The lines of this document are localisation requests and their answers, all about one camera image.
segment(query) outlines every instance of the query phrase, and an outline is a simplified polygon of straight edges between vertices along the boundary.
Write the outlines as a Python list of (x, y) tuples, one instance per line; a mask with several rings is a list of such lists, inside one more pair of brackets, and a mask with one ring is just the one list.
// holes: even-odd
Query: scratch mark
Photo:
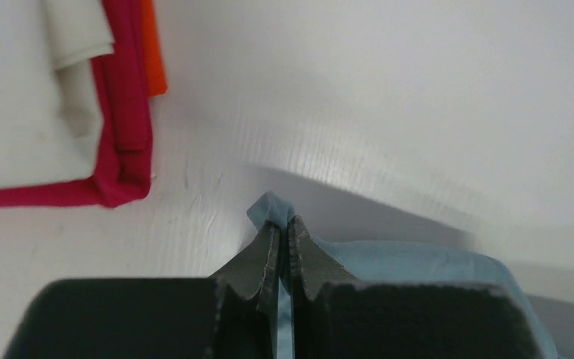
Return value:
[(190, 203), (190, 209), (192, 209), (192, 207), (194, 207), (194, 204), (195, 204), (195, 203), (197, 203), (197, 197), (195, 197), (195, 198), (192, 200), (192, 203)]
[(200, 245), (196, 246), (193, 252), (193, 257), (199, 257), (199, 252), (201, 251), (201, 247)]
[(217, 182), (215, 182), (215, 189), (219, 188), (221, 185), (221, 179), (223, 179), (223, 174), (219, 175), (219, 178), (217, 178)]
[(217, 217), (217, 214), (219, 214), (218, 209), (212, 215), (212, 218), (210, 218), (210, 222), (208, 222), (208, 226), (206, 227), (206, 233), (208, 233), (210, 231), (210, 227), (212, 227), (212, 224), (215, 222), (215, 218)]

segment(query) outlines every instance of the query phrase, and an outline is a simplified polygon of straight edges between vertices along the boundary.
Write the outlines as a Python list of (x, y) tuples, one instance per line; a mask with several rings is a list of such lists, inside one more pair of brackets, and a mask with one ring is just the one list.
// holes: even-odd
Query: light blue fabric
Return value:
[[(247, 210), (256, 228), (269, 220), (282, 229), (294, 217), (294, 207), (268, 192)], [(497, 283), (507, 289), (520, 304), (543, 352), (544, 358), (557, 359), (551, 334), (534, 313), (509, 269), (498, 260), (480, 254), (459, 251), (438, 245), (416, 242), (356, 241), (344, 243), (313, 239), (320, 248), (362, 280), (394, 282), (431, 282), (470, 280)], [(278, 358), (292, 358), (291, 302), (280, 285), (278, 303)]]

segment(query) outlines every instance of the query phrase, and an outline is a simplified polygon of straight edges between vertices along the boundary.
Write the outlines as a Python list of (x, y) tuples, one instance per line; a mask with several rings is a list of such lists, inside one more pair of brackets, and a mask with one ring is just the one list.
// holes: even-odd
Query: pink fabric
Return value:
[(0, 190), (3, 206), (115, 207), (150, 190), (152, 127), (144, 72), (139, 0), (104, 0), (114, 54), (91, 60), (104, 125), (88, 179)]

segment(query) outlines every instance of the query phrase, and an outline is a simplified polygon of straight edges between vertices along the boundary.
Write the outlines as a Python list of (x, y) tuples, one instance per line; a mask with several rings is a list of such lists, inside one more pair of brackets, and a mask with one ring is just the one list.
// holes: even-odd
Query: fabric stack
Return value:
[(152, 0), (0, 0), (0, 206), (146, 197), (166, 90)]

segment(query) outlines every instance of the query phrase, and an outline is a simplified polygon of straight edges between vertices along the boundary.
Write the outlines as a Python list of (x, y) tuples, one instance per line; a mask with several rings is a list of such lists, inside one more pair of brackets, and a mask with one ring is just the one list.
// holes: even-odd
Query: white fabric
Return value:
[[(82, 9), (98, 5), (103, 26), (99, 16), (72, 13), (83, 16), (84, 27), (103, 29), (107, 36), (108, 25), (99, 4), (74, 2)], [(50, 41), (49, 33), (63, 34), (61, 38), (67, 40), (77, 37), (58, 30), (58, 25), (69, 22), (56, 21), (53, 16), (47, 21), (46, 13), (56, 16), (60, 12), (42, 6), (40, 0), (0, 0), (0, 188), (83, 179), (95, 168), (102, 114), (90, 66), (83, 56), (100, 55), (102, 48), (98, 43), (87, 46), (74, 40), (73, 45), (59, 43), (60, 51), (52, 56), (48, 44), (58, 42)], [(98, 52), (89, 51), (93, 47)], [(68, 59), (62, 63), (72, 66), (55, 72), (52, 62), (60, 59)]]
[(56, 70), (113, 51), (99, 0), (43, 0)]

